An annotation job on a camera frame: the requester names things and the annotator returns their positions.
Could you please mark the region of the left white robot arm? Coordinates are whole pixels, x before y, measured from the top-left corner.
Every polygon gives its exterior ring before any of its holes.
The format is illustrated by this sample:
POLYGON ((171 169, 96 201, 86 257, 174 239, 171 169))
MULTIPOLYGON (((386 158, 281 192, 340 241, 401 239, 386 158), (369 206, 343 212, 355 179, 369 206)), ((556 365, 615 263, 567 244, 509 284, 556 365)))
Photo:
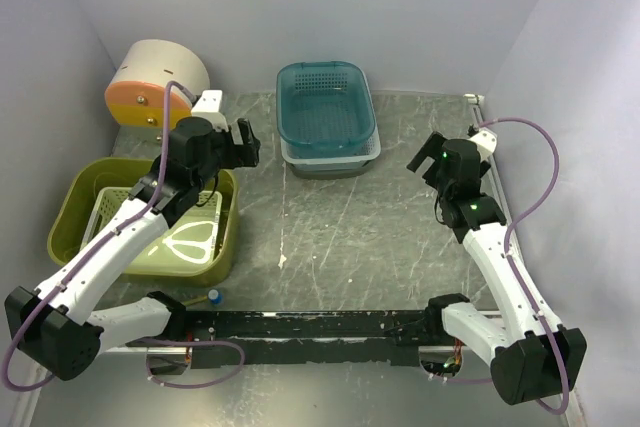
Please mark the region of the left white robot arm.
POLYGON ((7 296, 12 337, 2 362, 7 388, 23 389, 9 378, 16 351, 67 381, 112 347, 138 340, 181 344, 186 308, 162 292, 118 308, 95 307, 133 260, 196 206, 220 171, 258 165, 260 142, 250 122, 241 118, 237 125, 241 143, 204 118, 180 120, 112 220, 55 275, 33 290, 17 287, 7 296))

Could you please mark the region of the teal transparent container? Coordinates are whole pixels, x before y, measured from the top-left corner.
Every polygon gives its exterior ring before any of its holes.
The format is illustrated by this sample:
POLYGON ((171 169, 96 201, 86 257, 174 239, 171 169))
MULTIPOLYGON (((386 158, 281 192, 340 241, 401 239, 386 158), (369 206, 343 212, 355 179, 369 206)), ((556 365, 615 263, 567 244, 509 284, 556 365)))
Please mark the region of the teal transparent container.
POLYGON ((276 108, 279 135, 301 158, 352 156, 377 127, 366 76, 344 61, 282 68, 276 108))

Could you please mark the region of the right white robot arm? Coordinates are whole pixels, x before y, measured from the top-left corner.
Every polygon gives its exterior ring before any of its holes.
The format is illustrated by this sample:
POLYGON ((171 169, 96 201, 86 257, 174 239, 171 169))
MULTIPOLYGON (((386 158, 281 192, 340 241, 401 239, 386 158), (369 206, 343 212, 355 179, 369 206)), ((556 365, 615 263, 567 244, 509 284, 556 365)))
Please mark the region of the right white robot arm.
POLYGON ((496 147, 487 129, 466 139, 434 132, 407 166, 415 172, 426 159, 433 161, 423 179, 436 192, 440 222, 478 266, 503 320, 497 325, 464 296, 450 294, 430 300, 425 335, 435 344, 454 338, 468 347, 488 365, 493 386, 509 405, 566 398, 587 342, 546 303, 514 248, 504 212, 481 190, 496 147))

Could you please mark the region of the cream perforated basket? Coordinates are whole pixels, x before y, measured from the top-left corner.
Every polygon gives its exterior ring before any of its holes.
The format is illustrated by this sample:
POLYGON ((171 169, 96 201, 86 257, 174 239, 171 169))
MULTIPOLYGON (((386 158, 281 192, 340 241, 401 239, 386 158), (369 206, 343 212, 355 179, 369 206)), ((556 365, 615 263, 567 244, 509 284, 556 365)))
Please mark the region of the cream perforated basket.
MULTIPOLYGON (((128 188, 105 187, 100 190, 80 248, 84 248, 118 212, 128 197, 128 188)), ((142 251, 125 270, 126 273, 153 272, 187 275, 213 263, 218 250, 222 194, 203 191, 198 203, 162 237, 142 251)))

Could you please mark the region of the dark grey container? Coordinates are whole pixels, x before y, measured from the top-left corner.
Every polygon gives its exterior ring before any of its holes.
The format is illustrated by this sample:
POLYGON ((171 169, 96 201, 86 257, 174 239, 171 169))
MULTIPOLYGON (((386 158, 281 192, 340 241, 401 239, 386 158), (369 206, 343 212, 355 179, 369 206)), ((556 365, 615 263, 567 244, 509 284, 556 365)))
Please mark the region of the dark grey container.
POLYGON ((358 177, 370 171, 373 166, 373 161, 365 162, 354 168, 340 168, 332 170, 304 170, 292 164, 288 165, 289 169, 296 177, 306 180, 340 180, 358 177))

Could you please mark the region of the white perforated basket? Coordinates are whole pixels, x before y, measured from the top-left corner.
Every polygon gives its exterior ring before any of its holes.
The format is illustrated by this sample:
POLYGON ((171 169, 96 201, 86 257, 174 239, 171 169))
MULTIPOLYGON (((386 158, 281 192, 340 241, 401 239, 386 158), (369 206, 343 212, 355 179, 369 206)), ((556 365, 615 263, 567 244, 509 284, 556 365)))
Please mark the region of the white perforated basket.
POLYGON ((302 158, 293 153, 293 147, 285 140, 280 140, 281 153, 284 160, 303 171, 329 171, 349 170, 364 166, 367 162, 374 161, 381 153, 381 145, 378 131, 363 144, 360 151, 351 156, 338 156, 326 158, 302 158))

